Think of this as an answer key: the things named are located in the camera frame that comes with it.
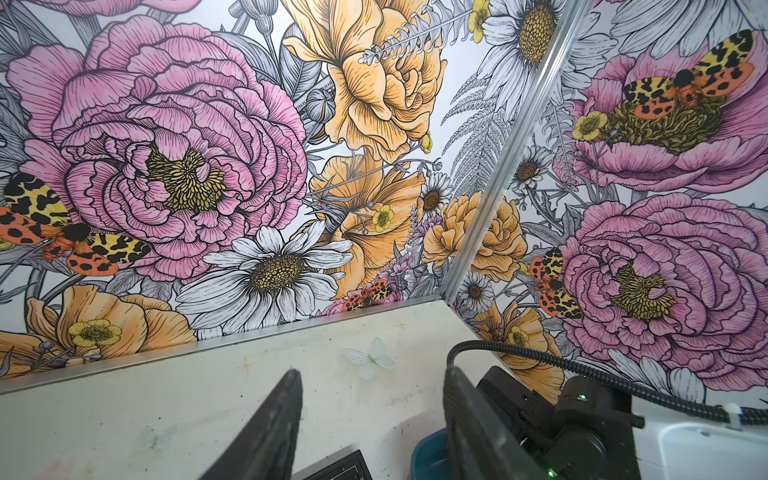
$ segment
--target floral wall panel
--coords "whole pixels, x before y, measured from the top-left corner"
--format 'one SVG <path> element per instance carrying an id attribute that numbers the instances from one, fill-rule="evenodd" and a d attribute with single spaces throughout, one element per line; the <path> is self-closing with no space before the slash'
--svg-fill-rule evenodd
<path id="1" fill-rule="evenodd" d="M 458 292 L 481 338 L 765 406 L 767 25 L 765 2 L 594 3 Z M 551 402 L 569 375 L 503 360 Z"/>
<path id="2" fill-rule="evenodd" d="M 563 6 L 6 2 L 0 377 L 436 292 Z"/>

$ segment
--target yellow flower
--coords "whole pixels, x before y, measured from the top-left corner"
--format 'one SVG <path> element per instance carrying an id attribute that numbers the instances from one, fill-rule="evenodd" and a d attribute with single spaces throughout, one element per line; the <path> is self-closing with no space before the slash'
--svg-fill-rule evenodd
<path id="1" fill-rule="evenodd" d="M 28 333 L 0 331 L 0 361 L 11 353 L 3 378 L 197 340 L 187 318 L 168 303 L 142 295 L 117 298 L 96 286 L 67 288 L 60 315 L 36 298 L 27 300 L 27 310 Z"/>
<path id="2" fill-rule="evenodd" d="M 119 326 L 112 325 L 107 319 L 77 322 L 67 331 L 73 336 L 72 343 L 85 348 L 112 345 L 118 342 L 123 333 Z"/>
<path id="3" fill-rule="evenodd" d="M 422 137 L 422 150 L 425 154 L 432 153 L 432 137 L 429 136 L 429 132 Z"/>
<path id="4" fill-rule="evenodd" d="M 443 225 L 435 225 L 424 237 L 424 261 L 442 265 L 462 245 L 482 193 L 461 196 L 443 208 Z M 501 201 L 496 216 L 485 232 L 480 250 L 472 261 L 472 271 L 486 275 L 491 281 L 508 282 L 520 268 L 520 260 L 528 249 L 520 228 L 520 214 L 515 202 Z"/>
<path id="5" fill-rule="evenodd" d="M 552 335 L 546 333 L 541 326 L 541 317 L 536 310 L 527 308 L 520 313 L 517 303 L 508 306 L 503 315 L 499 314 L 496 303 L 493 303 L 488 312 L 477 315 L 471 324 L 483 340 L 506 342 L 562 356 Z M 526 387 L 539 392 L 552 404 L 558 401 L 565 380 L 562 369 L 519 356 L 504 353 L 497 355 Z"/>
<path id="6" fill-rule="evenodd" d="M 304 40 L 283 44 L 305 61 L 324 61 L 336 86 L 336 113 L 325 125 L 332 142 L 372 149 L 376 160 L 392 163 L 411 151 L 429 129 L 429 115 L 442 85 L 447 61 L 440 49 L 423 45 L 418 54 L 393 55 L 360 63 L 421 12 L 428 0 L 283 0 Z"/>
<path id="7" fill-rule="evenodd" d="M 590 141 L 600 134 L 600 129 L 608 123 L 608 116 L 599 111 L 591 111 L 576 120 L 573 138 L 575 140 Z"/>
<path id="8" fill-rule="evenodd" d="M 475 43 L 480 43 L 485 36 L 482 24 L 491 16 L 491 9 L 488 7 L 490 3 L 491 0 L 475 0 L 472 3 L 472 13 L 467 19 L 467 26 Z"/>
<path id="9" fill-rule="evenodd" d="M 382 161 L 373 160 L 366 148 L 364 155 L 331 158 L 319 177 L 310 180 L 310 192 L 330 189 L 327 194 L 349 200 L 325 200 L 329 213 L 318 213 L 326 221 L 326 231 L 319 244 L 351 240 L 353 260 L 327 273 L 344 272 L 338 281 L 341 298 L 372 282 L 394 257 L 394 247 L 401 250 L 408 242 L 411 210 L 416 206 L 422 218 L 421 199 L 424 176 L 390 169 L 378 170 Z M 354 172 L 354 179 L 349 175 Z"/>

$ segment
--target silver metal strip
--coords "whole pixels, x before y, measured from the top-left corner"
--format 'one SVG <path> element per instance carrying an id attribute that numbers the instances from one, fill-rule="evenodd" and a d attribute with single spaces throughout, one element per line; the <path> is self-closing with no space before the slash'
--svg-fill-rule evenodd
<path id="1" fill-rule="evenodd" d="M 314 326 L 327 325 L 329 323 L 349 320 L 361 316 L 372 315 L 374 313 L 396 310 L 407 306 L 418 305 L 442 299 L 437 295 L 421 296 L 410 298 L 402 302 L 388 303 L 386 305 L 370 306 L 365 309 L 353 310 L 352 312 L 335 313 L 333 315 L 319 316 L 316 318 L 301 320 L 299 322 L 286 323 L 284 325 L 271 326 L 264 329 L 252 330 L 250 332 L 236 333 L 233 335 L 221 336 L 215 339 L 201 340 L 195 343 L 185 345 L 169 346 L 164 349 L 152 350 L 150 352 L 134 353 L 113 359 L 100 360 L 84 365 L 64 367 L 47 372 L 38 372 L 26 376 L 19 376 L 12 379 L 0 380 L 0 395 L 17 392 L 19 390 L 31 389 L 36 386 L 48 385 L 51 383 L 64 382 L 65 380 L 78 379 L 84 376 L 91 376 L 97 373 L 110 372 L 112 370 L 124 369 L 129 366 L 141 365 L 143 363 L 156 362 L 158 360 L 169 359 L 175 356 L 184 356 L 191 353 L 204 352 L 205 350 L 217 349 L 222 346 L 236 345 L 238 343 L 250 342 L 255 339 L 261 339 L 268 336 L 280 335 L 282 333 L 296 332 L 298 330 L 308 329 Z"/>
<path id="2" fill-rule="evenodd" d="M 591 0 L 570 0 L 563 9 L 560 22 L 552 35 L 549 53 L 539 67 L 538 75 L 528 91 L 518 119 L 512 125 L 499 161 L 493 169 L 491 181 L 485 186 L 472 225 L 464 235 L 462 248 L 451 262 L 451 268 L 443 280 L 440 297 L 445 299 L 448 305 L 453 304 L 464 275 L 469 271 L 475 253 L 482 244 L 485 231 L 496 214 L 509 178 L 520 164 L 525 143 L 533 133 L 536 122 L 544 113 L 544 108 L 551 96 L 552 85 L 558 79 L 563 62 L 571 54 L 571 47 L 581 29 L 581 20 L 587 16 L 591 3 Z"/>

